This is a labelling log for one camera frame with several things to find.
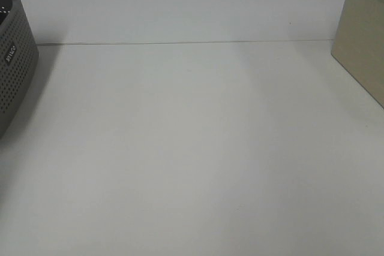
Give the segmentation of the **grey perforated plastic basket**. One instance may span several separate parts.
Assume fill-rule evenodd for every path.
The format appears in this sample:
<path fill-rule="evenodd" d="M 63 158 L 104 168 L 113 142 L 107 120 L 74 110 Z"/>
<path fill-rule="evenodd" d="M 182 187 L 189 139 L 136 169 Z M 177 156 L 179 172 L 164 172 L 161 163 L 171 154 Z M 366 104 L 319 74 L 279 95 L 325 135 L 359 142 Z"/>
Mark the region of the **grey perforated plastic basket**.
<path fill-rule="evenodd" d="M 1 0 L 1 135 L 34 76 L 39 51 L 21 0 Z"/>

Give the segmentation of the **beige storage box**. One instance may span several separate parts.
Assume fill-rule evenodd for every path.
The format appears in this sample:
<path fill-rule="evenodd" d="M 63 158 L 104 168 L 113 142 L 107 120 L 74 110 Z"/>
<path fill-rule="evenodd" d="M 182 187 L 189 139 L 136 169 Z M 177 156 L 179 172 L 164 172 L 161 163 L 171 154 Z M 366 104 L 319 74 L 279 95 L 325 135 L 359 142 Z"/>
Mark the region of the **beige storage box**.
<path fill-rule="evenodd" d="M 383 105 L 383 0 L 345 0 L 331 55 Z"/>

